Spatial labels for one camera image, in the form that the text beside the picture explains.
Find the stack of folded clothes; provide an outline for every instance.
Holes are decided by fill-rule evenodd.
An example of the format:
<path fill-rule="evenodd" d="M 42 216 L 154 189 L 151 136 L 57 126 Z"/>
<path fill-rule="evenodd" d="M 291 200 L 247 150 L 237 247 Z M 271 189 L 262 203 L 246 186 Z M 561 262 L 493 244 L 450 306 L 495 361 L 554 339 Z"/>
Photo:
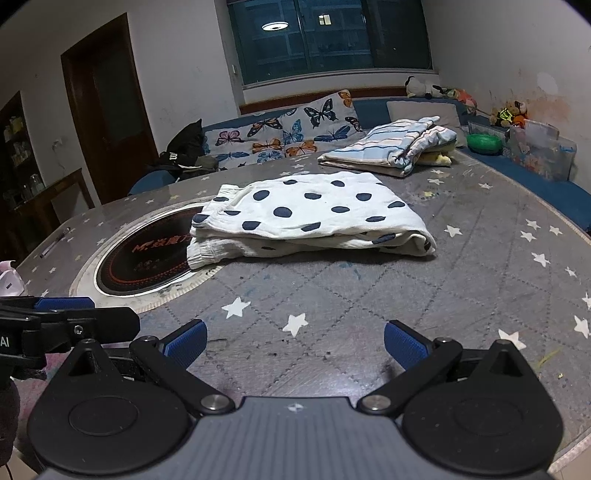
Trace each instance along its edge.
<path fill-rule="evenodd" d="M 191 235 L 191 269 L 325 248 L 419 257 L 436 248 L 423 220 L 379 179 L 348 171 L 222 185 L 193 217 Z"/>
<path fill-rule="evenodd" d="M 438 120 L 438 116 L 432 116 L 380 125 L 354 144 L 322 154 L 318 161 L 332 167 L 405 177 L 419 158 L 423 164 L 443 164 L 440 157 L 454 149 L 457 134 L 436 125 Z"/>

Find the white polka dot garment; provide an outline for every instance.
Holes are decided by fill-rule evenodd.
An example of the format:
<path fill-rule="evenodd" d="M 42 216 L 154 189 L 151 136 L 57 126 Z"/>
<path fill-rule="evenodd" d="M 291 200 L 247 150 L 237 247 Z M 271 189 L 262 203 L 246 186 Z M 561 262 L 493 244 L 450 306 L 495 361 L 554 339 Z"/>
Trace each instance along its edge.
<path fill-rule="evenodd" d="M 224 258 L 280 257 L 324 248 L 435 252 L 423 220 L 371 173 L 293 175 L 222 185 L 193 217 L 192 269 Z"/>

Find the pink butterfly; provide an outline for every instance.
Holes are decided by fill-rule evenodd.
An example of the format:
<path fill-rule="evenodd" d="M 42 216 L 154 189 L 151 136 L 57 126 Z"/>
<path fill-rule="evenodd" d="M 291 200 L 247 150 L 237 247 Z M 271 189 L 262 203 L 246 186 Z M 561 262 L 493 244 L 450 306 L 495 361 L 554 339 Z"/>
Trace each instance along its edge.
<path fill-rule="evenodd" d="M 240 132 L 238 130 L 232 130 L 231 132 L 224 130 L 220 132 L 220 136 L 216 141 L 216 147 L 224 143 L 244 143 L 244 140 L 240 138 Z"/>

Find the door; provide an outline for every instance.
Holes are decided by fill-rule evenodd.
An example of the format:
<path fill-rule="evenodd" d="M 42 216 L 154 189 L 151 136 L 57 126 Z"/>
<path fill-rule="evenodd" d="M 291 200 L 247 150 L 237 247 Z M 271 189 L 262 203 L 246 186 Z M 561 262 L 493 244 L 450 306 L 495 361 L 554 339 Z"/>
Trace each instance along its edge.
<path fill-rule="evenodd" d="M 92 32 L 61 60 L 76 132 L 100 201 L 123 198 L 158 157 L 127 16 Z"/>

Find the orange butterfly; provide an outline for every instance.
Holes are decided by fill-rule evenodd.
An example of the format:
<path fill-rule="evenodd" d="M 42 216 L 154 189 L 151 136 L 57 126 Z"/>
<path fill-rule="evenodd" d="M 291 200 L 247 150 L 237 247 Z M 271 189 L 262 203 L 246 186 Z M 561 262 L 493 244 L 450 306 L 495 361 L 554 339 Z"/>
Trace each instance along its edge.
<path fill-rule="evenodd" d="M 351 94 L 348 90 L 339 92 L 339 96 L 343 99 L 343 103 L 346 107 L 351 108 L 353 106 L 353 99 L 351 98 Z"/>
<path fill-rule="evenodd" d="M 259 153 L 262 150 L 281 150 L 281 141 L 274 138 L 270 142 L 252 144 L 252 153 Z"/>
<path fill-rule="evenodd" d="M 312 153 L 317 150 L 318 147 L 314 145 L 314 140 L 306 140 L 297 147 L 286 148 L 285 153 L 287 153 L 289 157 L 295 157 L 297 155 L 305 155 L 307 153 Z"/>

